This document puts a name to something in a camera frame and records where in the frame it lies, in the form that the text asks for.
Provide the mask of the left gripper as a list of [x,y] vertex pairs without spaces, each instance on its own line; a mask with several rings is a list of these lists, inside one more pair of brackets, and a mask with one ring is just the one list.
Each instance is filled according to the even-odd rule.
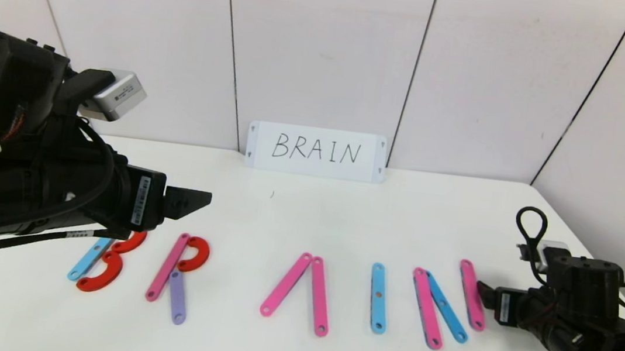
[[165,174],[132,166],[125,156],[110,151],[114,160],[110,182],[80,208],[81,216],[108,232],[127,236],[134,231],[150,231],[164,218],[179,220],[212,203],[211,192],[170,185],[165,188]]

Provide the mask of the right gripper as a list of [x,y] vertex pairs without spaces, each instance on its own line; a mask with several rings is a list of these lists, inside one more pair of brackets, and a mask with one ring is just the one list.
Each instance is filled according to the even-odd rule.
[[476,286],[483,308],[494,309],[493,317],[500,325],[546,336],[551,294],[541,290],[526,291],[510,287],[499,287],[495,290],[483,281],[478,281]]

